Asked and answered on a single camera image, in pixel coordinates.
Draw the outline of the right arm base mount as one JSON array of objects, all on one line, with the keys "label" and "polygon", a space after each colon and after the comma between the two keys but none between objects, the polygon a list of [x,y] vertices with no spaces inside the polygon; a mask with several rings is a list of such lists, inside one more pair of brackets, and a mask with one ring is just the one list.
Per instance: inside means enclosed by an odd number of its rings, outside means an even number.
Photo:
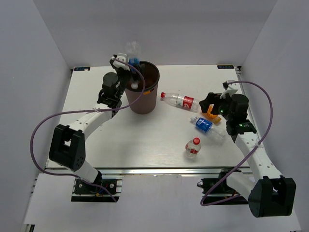
[{"label": "right arm base mount", "polygon": [[[222,169],[217,178],[203,178],[197,183],[197,187],[202,189],[202,194],[204,195],[209,189],[211,189],[220,179],[222,179],[232,168]],[[203,204],[213,203],[216,201],[222,201],[230,197],[239,195],[239,193],[233,188],[229,187],[226,180],[217,186],[203,201]],[[248,202],[242,196],[231,199],[226,202],[218,203],[217,205],[247,205]]]}]

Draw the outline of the clear bottle blue label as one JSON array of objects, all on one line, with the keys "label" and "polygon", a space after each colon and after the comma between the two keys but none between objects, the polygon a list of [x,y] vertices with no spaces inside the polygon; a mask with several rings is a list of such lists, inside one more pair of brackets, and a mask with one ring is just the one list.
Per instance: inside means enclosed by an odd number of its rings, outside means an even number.
[{"label": "clear bottle blue label", "polygon": [[[130,65],[140,63],[140,45],[137,41],[127,42],[125,45],[125,51],[128,55],[128,63]],[[133,80],[131,80],[131,88],[138,89],[139,83],[133,83],[132,81]]]}]

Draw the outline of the clear bottle red label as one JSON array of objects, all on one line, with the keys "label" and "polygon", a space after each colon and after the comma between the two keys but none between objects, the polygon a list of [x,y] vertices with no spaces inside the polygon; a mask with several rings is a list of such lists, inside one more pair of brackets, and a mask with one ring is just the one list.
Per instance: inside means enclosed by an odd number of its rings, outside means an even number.
[{"label": "clear bottle red label", "polygon": [[171,106],[182,108],[191,112],[197,113],[201,109],[199,105],[199,100],[193,97],[181,95],[178,93],[165,92],[162,92],[160,97],[161,100]]}]

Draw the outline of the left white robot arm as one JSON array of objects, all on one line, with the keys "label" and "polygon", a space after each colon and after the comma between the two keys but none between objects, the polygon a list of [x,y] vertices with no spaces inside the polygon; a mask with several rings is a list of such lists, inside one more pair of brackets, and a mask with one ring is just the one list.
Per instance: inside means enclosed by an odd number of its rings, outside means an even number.
[{"label": "left white robot arm", "polygon": [[143,64],[126,65],[117,58],[112,58],[110,63],[115,72],[103,76],[95,106],[75,122],[57,125],[49,151],[49,160],[71,170],[85,181],[85,187],[92,193],[101,190],[102,180],[101,173],[86,161],[87,138],[118,113],[122,105],[121,97],[129,81],[141,79],[142,87],[146,87]]}]

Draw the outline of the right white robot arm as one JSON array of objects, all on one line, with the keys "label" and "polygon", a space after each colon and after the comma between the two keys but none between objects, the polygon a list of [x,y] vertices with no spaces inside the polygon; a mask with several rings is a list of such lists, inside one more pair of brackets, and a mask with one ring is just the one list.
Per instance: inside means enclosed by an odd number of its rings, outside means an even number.
[{"label": "right white robot arm", "polygon": [[202,112],[210,105],[212,113],[221,115],[226,120],[226,130],[235,145],[241,150],[254,176],[254,181],[239,171],[240,164],[230,171],[222,172],[219,180],[206,193],[207,197],[217,187],[225,193],[232,189],[236,195],[243,197],[254,217],[289,216],[292,213],[296,183],[292,178],[284,177],[274,166],[262,147],[256,128],[247,119],[249,100],[242,94],[209,93],[200,101]]}]

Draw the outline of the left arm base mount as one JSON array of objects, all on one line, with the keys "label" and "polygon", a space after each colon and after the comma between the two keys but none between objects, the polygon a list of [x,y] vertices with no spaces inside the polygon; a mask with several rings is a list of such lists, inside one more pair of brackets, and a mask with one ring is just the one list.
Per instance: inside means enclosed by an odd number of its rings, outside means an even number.
[{"label": "left arm base mount", "polygon": [[120,178],[103,177],[101,179],[102,187],[95,187],[84,180],[75,179],[71,201],[81,203],[116,203],[122,191],[122,182]]}]

